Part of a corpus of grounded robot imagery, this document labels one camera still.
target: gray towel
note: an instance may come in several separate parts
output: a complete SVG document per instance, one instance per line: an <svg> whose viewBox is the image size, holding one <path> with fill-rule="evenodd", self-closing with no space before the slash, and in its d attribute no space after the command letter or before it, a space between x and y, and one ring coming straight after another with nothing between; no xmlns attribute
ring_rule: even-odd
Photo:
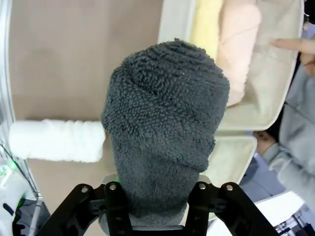
<svg viewBox="0 0 315 236"><path fill-rule="evenodd" d="M127 57L101 115L133 226L177 225L208 167L229 82L205 50L180 40ZM106 217L100 225L108 232Z"/></svg>

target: rolled towel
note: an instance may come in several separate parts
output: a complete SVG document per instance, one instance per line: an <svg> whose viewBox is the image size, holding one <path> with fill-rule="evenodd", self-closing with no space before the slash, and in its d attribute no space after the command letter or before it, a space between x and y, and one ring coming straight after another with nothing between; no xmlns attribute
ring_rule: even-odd
<svg viewBox="0 0 315 236"><path fill-rule="evenodd" d="M9 132L11 152L21 159L97 162L104 140L99 121L21 120Z"/></svg>
<svg viewBox="0 0 315 236"><path fill-rule="evenodd" d="M190 42L206 50L217 60L219 46L219 18L223 0L196 0L196 10Z"/></svg>
<svg viewBox="0 0 315 236"><path fill-rule="evenodd" d="M133 226L181 222L208 167L228 93L205 50L179 40L134 53L114 70L101 121ZM99 222L108 233L106 216Z"/></svg>
<svg viewBox="0 0 315 236"><path fill-rule="evenodd" d="M245 82L260 23L261 13L253 0L224 1L217 65L230 81L228 106L240 102L245 95Z"/></svg>

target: storage bin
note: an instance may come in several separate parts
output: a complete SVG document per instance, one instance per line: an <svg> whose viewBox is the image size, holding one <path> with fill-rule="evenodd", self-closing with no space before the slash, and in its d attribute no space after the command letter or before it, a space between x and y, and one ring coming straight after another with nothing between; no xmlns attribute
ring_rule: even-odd
<svg viewBox="0 0 315 236"><path fill-rule="evenodd" d="M253 136L216 136L216 147L209 157L208 169L201 173L220 188L227 182L240 183L257 147ZM209 213L209 220L216 219Z"/></svg>
<svg viewBox="0 0 315 236"><path fill-rule="evenodd" d="M257 0L262 22L242 102L228 107L221 131L265 130L277 119L294 72L297 52L269 46L270 39L302 34L303 0ZM189 41L195 0L164 0L158 42Z"/></svg>

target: white towel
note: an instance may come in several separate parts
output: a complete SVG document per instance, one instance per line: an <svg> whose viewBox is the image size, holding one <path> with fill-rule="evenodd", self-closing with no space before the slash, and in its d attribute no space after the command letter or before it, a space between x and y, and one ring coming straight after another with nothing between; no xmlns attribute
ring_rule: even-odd
<svg viewBox="0 0 315 236"><path fill-rule="evenodd" d="M10 128L12 154L50 161L97 162L105 131L99 121L16 121Z"/></svg>

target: gray sweatshirt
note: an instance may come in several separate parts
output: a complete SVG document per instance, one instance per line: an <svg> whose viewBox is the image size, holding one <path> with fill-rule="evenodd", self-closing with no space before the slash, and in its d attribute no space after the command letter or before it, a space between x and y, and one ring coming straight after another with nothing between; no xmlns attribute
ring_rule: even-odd
<svg viewBox="0 0 315 236"><path fill-rule="evenodd" d="M263 158L278 173L280 183L315 212L315 78L303 65L285 101L279 140Z"/></svg>

